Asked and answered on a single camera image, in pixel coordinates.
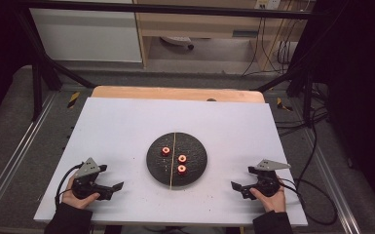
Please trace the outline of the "person's right hand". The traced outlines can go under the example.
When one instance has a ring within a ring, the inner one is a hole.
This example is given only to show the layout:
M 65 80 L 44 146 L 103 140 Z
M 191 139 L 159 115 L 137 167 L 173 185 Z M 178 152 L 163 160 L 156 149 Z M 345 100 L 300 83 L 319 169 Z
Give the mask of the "person's right hand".
M 284 213 L 286 211 L 285 193 L 283 186 L 280 186 L 279 190 L 271 197 L 266 197 L 256 188 L 250 188 L 249 191 L 257 200 L 261 202 L 266 213 Z

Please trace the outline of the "white wall socket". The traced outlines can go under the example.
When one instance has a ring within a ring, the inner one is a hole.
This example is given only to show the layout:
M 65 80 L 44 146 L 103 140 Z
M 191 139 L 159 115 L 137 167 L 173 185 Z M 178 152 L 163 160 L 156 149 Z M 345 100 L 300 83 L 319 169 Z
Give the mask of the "white wall socket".
M 255 8 L 262 10 L 277 10 L 281 0 L 256 0 Z

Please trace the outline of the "black metal frame strut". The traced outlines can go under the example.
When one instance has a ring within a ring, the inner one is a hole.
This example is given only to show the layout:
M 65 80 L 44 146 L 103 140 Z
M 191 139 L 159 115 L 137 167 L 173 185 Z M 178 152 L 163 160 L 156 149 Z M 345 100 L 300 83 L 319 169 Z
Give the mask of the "black metal frame strut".
M 314 71 L 319 65 L 321 54 L 328 47 L 327 38 L 330 30 L 330 22 L 308 21 L 287 71 L 273 81 L 256 88 L 257 92 L 264 93 L 284 81 L 289 81 L 286 93 L 290 97 L 303 94 L 302 119 L 309 127 L 313 126 L 311 103 Z
M 15 17 L 27 38 L 27 44 L 32 58 L 32 83 L 33 83 L 33 117 L 32 120 L 38 119 L 43 112 L 43 88 L 42 82 L 45 82 L 51 91 L 59 91 L 62 87 L 58 73 L 69 77 L 73 81 L 86 88 L 93 89 L 96 84 L 73 73 L 57 61 L 50 58 L 46 53 L 44 45 L 39 37 L 36 27 L 32 23 L 30 12 L 26 9 L 15 9 Z

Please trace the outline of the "white cabinet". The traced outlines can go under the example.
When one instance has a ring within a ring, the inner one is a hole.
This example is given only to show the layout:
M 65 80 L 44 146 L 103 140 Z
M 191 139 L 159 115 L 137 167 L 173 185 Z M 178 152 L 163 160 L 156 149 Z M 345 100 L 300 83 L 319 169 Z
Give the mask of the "white cabinet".
M 31 15 L 52 59 L 142 61 L 134 14 L 32 9 Z

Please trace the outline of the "person's left hand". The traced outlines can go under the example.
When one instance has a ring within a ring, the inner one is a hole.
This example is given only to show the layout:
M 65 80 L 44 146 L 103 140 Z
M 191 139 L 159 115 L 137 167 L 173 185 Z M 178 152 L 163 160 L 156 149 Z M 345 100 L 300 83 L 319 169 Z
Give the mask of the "person's left hand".
M 73 208 L 84 210 L 89 204 L 94 202 L 99 196 L 99 193 L 93 193 L 85 199 L 78 199 L 72 192 L 72 185 L 74 177 L 72 176 L 68 182 L 65 191 L 62 194 L 61 202 Z

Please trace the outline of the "white chair base with wheel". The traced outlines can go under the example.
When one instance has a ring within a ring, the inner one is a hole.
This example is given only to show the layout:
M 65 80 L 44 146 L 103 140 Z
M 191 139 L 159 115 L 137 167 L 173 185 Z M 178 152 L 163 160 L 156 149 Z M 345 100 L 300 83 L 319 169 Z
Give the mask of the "white chair base with wheel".
M 162 37 L 162 40 L 172 45 L 187 47 L 189 50 L 194 49 L 194 45 L 189 37 Z

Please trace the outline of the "wooden table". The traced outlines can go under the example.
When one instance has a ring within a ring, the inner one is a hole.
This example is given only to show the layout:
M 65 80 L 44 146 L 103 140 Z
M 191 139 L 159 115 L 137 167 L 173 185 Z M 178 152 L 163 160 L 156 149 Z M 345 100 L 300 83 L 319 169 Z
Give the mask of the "wooden table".
M 184 89 L 156 87 L 98 86 L 92 98 L 144 98 L 264 103 L 260 92 L 229 89 Z

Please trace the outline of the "white board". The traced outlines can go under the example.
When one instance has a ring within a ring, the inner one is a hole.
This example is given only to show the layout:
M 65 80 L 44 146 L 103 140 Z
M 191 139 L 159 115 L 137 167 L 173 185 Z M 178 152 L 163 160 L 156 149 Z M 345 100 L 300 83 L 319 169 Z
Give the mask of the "white board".
M 153 141 L 174 132 L 197 138 L 207 153 L 204 174 L 182 188 L 159 183 L 146 164 Z M 264 209 L 231 184 L 252 184 L 247 169 L 264 159 L 286 160 L 266 103 L 90 97 L 35 220 L 53 218 L 61 178 L 88 158 L 107 167 L 98 183 L 124 185 L 111 200 L 91 204 L 94 223 L 180 226 L 249 226 Z

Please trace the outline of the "aluminium rail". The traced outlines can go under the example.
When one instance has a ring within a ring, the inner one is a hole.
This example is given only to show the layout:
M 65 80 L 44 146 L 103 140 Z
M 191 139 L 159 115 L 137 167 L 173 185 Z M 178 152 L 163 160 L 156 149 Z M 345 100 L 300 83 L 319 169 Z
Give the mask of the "aluminium rail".
M 3 172 L 0 175 L 0 200 L 2 199 L 7 187 L 9 186 L 12 178 L 18 170 L 18 167 L 23 160 L 25 154 L 27 153 L 31 143 L 38 134 L 42 124 L 46 120 L 48 113 L 50 112 L 54 100 L 57 97 L 57 92 L 50 92 L 43 103 L 43 110 L 38 115 L 37 119 L 32 121 L 28 126 L 27 131 L 23 135 L 20 143 L 18 144 L 16 150 L 12 154 L 9 162 L 6 164 Z
M 342 189 L 336 180 L 336 176 L 333 174 L 332 170 L 325 160 L 324 154 L 319 147 L 319 142 L 317 140 L 317 137 L 315 136 L 314 131 L 312 129 L 305 129 L 304 132 L 306 135 L 306 139 L 313 147 L 313 158 L 315 159 L 319 174 L 323 180 L 326 190 L 330 195 L 330 198 L 335 203 L 337 214 L 345 230 L 345 233 L 360 234 L 360 228 L 356 222 L 356 218 L 353 215 L 342 192 Z

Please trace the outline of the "black metal frame bar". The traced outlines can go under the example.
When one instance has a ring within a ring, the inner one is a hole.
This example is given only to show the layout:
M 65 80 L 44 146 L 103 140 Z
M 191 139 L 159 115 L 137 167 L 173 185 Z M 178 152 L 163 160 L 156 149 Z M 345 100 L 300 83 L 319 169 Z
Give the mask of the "black metal frame bar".
M 148 13 L 148 14 L 173 14 L 197 16 L 225 16 L 265 19 L 290 19 L 313 20 L 320 18 L 321 14 L 311 12 L 289 12 L 277 10 L 250 10 L 235 8 L 215 8 L 198 6 L 174 5 L 148 5 L 125 3 L 99 3 L 53 0 L 17 0 L 17 5 L 24 8 L 72 10 L 72 11 L 97 11 L 120 13 Z

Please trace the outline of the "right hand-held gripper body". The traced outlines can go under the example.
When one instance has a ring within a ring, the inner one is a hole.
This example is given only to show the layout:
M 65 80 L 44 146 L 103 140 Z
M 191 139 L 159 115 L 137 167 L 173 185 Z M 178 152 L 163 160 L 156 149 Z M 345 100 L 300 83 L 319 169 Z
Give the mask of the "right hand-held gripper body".
M 280 182 L 276 170 L 290 169 L 291 166 L 286 163 L 280 163 L 272 160 L 263 159 L 256 166 L 247 168 L 250 174 L 257 177 L 257 182 L 253 185 L 266 197 L 272 197 L 280 189 Z

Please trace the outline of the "black round plate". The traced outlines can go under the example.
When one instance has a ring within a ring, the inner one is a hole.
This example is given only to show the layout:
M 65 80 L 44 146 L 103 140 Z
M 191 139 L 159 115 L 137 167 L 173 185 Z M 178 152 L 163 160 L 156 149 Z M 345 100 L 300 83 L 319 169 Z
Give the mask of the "black round plate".
M 166 186 L 169 186 L 172 142 L 173 133 L 160 136 L 150 145 L 146 155 L 149 173 L 159 183 Z M 165 146 L 170 149 L 169 156 L 162 155 L 162 148 Z M 187 161 L 184 164 L 180 164 L 177 160 L 181 154 L 187 156 Z M 179 165 L 187 167 L 187 172 L 184 175 L 177 172 Z M 176 133 L 172 187 L 188 186 L 194 183 L 204 174 L 206 165 L 207 154 L 203 144 L 194 136 Z

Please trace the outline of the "yellow black tape strip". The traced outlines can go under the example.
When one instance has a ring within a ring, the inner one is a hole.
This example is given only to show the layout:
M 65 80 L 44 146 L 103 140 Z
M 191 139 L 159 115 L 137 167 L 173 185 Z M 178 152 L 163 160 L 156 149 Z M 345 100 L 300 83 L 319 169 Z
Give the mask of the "yellow black tape strip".
M 80 95 L 80 92 L 74 92 L 72 94 L 72 96 L 71 96 L 71 98 L 70 98 L 70 100 L 69 100 L 69 102 L 67 104 L 67 108 L 73 108 L 74 107 L 75 102 L 78 99 L 79 95 Z
M 293 108 L 291 106 L 286 106 L 283 104 L 282 99 L 280 97 L 277 97 L 277 108 L 284 109 L 286 111 L 293 111 Z

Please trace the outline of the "light wooden desk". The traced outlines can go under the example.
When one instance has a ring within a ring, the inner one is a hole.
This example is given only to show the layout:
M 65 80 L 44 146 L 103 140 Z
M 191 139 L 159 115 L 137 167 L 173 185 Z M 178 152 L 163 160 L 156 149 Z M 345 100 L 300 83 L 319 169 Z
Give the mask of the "light wooden desk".
M 256 9 L 256 0 L 132 0 L 135 4 Z M 310 12 L 315 0 L 281 0 L 278 10 Z M 148 14 L 135 15 L 142 61 L 149 59 L 154 37 L 248 39 L 259 67 L 272 68 L 274 50 L 281 42 L 297 42 L 306 23 L 301 19 Z

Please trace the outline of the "thin wooden skewer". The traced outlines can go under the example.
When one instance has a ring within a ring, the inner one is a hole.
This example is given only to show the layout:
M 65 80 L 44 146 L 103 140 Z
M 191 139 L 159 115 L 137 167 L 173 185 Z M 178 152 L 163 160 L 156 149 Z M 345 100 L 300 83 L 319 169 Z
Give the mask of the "thin wooden skewer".
M 169 190 L 172 190 L 172 180 L 173 180 L 173 167 L 174 167 L 174 152 L 176 145 L 176 132 L 173 133 L 173 142 L 171 149 L 171 164 L 170 164 L 170 176 L 169 176 Z

